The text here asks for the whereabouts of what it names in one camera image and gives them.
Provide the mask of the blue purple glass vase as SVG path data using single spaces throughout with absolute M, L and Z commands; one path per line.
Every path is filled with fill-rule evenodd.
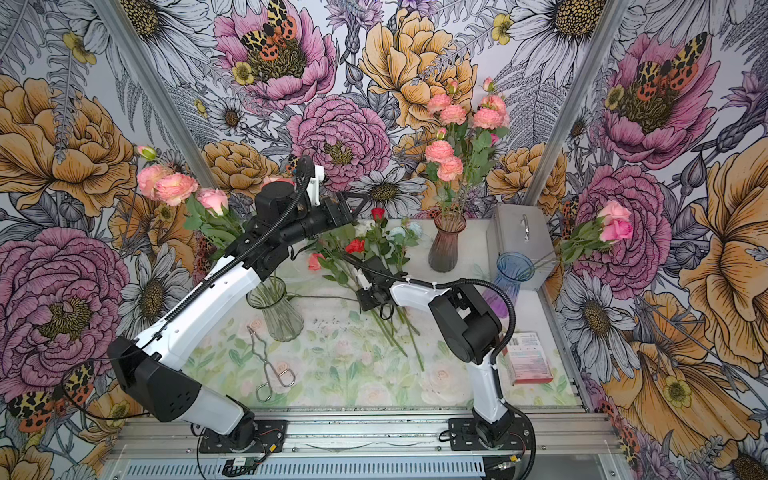
M 496 262 L 496 276 L 493 284 L 499 287 L 515 304 L 521 286 L 529 281 L 535 273 L 533 262 L 518 252 L 508 252 L 500 255 Z M 499 318 L 508 317 L 505 301 L 492 289 L 483 292 L 483 298 Z

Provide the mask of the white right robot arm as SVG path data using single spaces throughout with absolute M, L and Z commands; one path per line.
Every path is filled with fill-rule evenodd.
M 453 355 L 467 365 L 473 394 L 473 415 L 486 429 L 508 429 L 514 409 L 504 398 L 498 357 L 511 341 L 516 311 L 511 298 L 492 282 L 460 278 L 430 282 L 390 272 L 378 258 L 343 259 L 355 268 L 360 282 L 356 296 L 363 310 L 391 305 L 432 315 Z

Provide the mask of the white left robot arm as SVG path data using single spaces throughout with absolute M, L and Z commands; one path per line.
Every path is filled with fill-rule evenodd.
M 239 447 L 253 439 L 253 413 L 182 368 L 223 316 L 289 258 L 293 245 L 352 222 L 342 198 L 322 196 L 325 179 L 324 168 L 303 157 L 293 182 L 264 186 L 254 199 L 255 217 L 205 279 L 149 328 L 109 345 L 119 385 L 158 421 L 197 424 Z

